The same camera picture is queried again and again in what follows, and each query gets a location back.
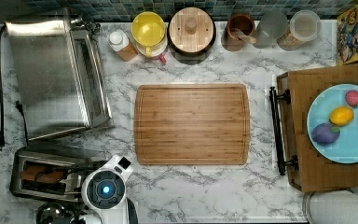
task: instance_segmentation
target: tray handle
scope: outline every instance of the tray handle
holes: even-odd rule
[[[284,100],[288,105],[291,104],[290,91],[285,90],[282,95],[277,95],[275,87],[269,89],[269,100],[271,102],[272,122],[274,124],[275,146],[277,148],[278,170],[280,175],[286,172],[286,166],[293,166],[298,170],[298,158],[294,155],[290,161],[285,161],[283,156],[281,120],[279,118],[278,101]]]

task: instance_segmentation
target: tile backsplash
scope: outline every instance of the tile backsplash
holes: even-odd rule
[[[214,21],[227,21],[232,14],[247,13],[255,20],[271,10],[280,10],[291,18],[296,12],[308,9],[321,19],[335,19],[353,7],[352,0],[23,0],[35,11],[57,7],[72,7],[97,22],[132,21],[139,13],[154,11],[165,21],[182,8],[198,7]]]

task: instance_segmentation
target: clear cup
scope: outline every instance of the clear cup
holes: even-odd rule
[[[267,12],[252,34],[257,39],[254,47],[263,49],[276,44],[277,39],[286,33],[287,28],[288,20],[283,13],[277,10]]]
[[[290,20],[289,30],[278,39],[278,45],[284,50],[295,50],[318,36],[321,20],[309,10],[298,11]]]

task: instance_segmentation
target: cereal box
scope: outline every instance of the cereal box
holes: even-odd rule
[[[358,5],[337,18],[337,63],[358,62]]]

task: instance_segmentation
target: wooden lid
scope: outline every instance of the wooden lid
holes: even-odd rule
[[[211,43],[213,21],[203,10],[187,7],[178,11],[170,22],[170,38],[181,51],[198,52]]]

